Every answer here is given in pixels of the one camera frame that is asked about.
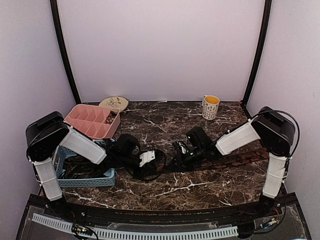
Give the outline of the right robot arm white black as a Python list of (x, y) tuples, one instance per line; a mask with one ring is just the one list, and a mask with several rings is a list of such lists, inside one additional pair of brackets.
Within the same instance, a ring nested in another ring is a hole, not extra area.
[(265, 106), (245, 123), (228, 130), (215, 141), (202, 127), (193, 128), (186, 134), (192, 149), (183, 141), (172, 144), (176, 154), (171, 167), (173, 171), (191, 171), (202, 160), (215, 161), (259, 141), (268, 153), (268, 168), (261, 193), (265, 198), (255, 205), (255, 213), (266, 217), (275, 208), (273, 200), (287, 177), (290, 160), (298, 147), (300, 136), (300, 126), (291, 114)]

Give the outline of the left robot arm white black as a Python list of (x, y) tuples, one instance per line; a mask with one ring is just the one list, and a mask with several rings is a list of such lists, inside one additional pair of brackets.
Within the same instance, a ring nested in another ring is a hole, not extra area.
[[(111, 187), (115, 185), (118, 165), (142, 170), (156, 159), (155, 150), (134, 154), (140, 146), (132, 135), (94, 140), (63, 120), (58, 111), (30, 124), (25, 136), (27, 159), (46, 198), (52, 202), (51, 210), (60, 218), (71, 213), (70, 206), (62, 200), (63, 188)], [(82, 169), (82, 178), (67, 176), (71, 169), (65, 161), (73, 157), (80, 157), (91, 169)]]

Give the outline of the brown red patterned tie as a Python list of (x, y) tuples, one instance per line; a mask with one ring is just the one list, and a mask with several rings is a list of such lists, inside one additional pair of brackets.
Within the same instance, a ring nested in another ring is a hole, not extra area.
[(227, 167), (237, 167), (246, 165), (252, 162), (261, 161), (269, 158), (269, 153), (265, 148), (260, 147), (254, 150), (248, 150), (245, 152), (231, 153), (225, 156), (212, 156), (210, 154), (198, 157), (195, 161), (187, 162), (183, 160), (183, 154), (180, 150), (176, 151), (176, 154), (172, 160), (166, 165), (165, 173), (177, 173), (177, 172), (192, 172), (202, 170), (216, 170)]

